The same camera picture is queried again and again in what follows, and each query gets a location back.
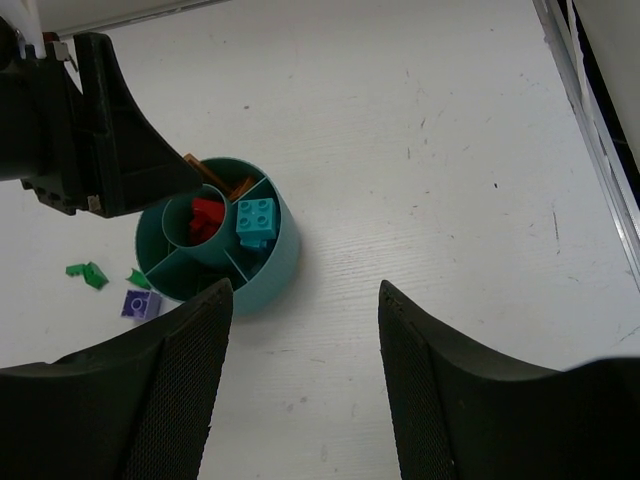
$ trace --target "red toy block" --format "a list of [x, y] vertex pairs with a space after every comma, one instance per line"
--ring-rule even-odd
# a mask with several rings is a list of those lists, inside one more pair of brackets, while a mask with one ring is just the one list
[[194, 198], [191, 202], [194, 215], [197, 212], [204, 213], [212, 223], [221, 225], [224, 220], [224, 203], [205, 200], [204, 198]]

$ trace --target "white table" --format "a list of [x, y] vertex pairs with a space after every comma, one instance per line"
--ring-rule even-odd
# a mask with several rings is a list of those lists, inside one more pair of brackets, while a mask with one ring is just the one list
[[[234, 0], [110, 35], [160, 133], [265, 169], [303, 237], [291, 288], [234, 321], [202, 478], [399, 478], [383, 278], [546, 367], [640, 352], [640, 295], [529, 0]], [[0, 366], [133, 326], [136, 216], [66, 218], [17, 183], [0, 201]], [[88, 260], [102, 292], [64, 275]]]

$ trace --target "cylindrical bin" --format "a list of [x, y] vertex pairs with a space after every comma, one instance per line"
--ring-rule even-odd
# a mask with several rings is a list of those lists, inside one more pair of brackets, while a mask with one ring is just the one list
[[[252, 177], [255, 185], [231, 202], [217, 188], [205, 184], [198, 192], [145, 210], [136, 231], [140, 270], [156, 290], [178, 301], [189, 300], [219, 279], [229, 278], [234, 289], [234, 313], [255, 313], [277, 297], [295, 273], [300, 252], [296, 225], [278, 190], [259, 168], [233, 158], [214, 158], [203, 164], [229, 185], [239, 185], [247, 177]], [[225, 218], [214, 236], [192, 246], [188, 241], [188, 224], [195, 197], [224, 199]], [[266, 223], [260, 210], [265, 204], [262, 200], [273, 209], [264, 210], [273, 215], [267, 215]], [[247, 202], [260, 211], [256, 217], [258, 233], [250, 234], [257, 237], [247, 237], [246, 220], [242, 218], [249, 212]], [[238, 219], [240, 204], [243, 211]], [[267, 223], [271, 232], [260, 228]], [[244, 239], [236, 230], [241, 231]], [[268, 240], [259, 240], [260, 235], [273, 232], [275, 238], [267, 236]]]

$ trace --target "inner cylindrical cup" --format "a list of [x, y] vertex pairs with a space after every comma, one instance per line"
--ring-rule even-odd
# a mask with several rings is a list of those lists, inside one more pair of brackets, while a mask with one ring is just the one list
[[[227, 217], [230, 215], [231, 204], [217, 188], [211, 185], [203, 185], [200, 190], [194, 193], [181, 195], [170, 200], [162, 215], [162, 230], [167, 240], [176, 247], [197, 247], [197, 245], [192, 245], [189, 241], [189, 222], [193, 220], [193, 208], [191, 204], [194, 198], [223, 202], [225, 207], [223, 224], [227, 223]], [[220, 231], [214, 234], [207, 242], [215, 238], [218, 233], [220, 233]]]

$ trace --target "purple block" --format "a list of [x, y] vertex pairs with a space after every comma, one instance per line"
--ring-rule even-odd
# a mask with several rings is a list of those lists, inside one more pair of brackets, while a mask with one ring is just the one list
[[155, 292], [127, 290], [122, 307], [122, 317], [134, 320], [151, 320], [160, 313], [162, 297]]

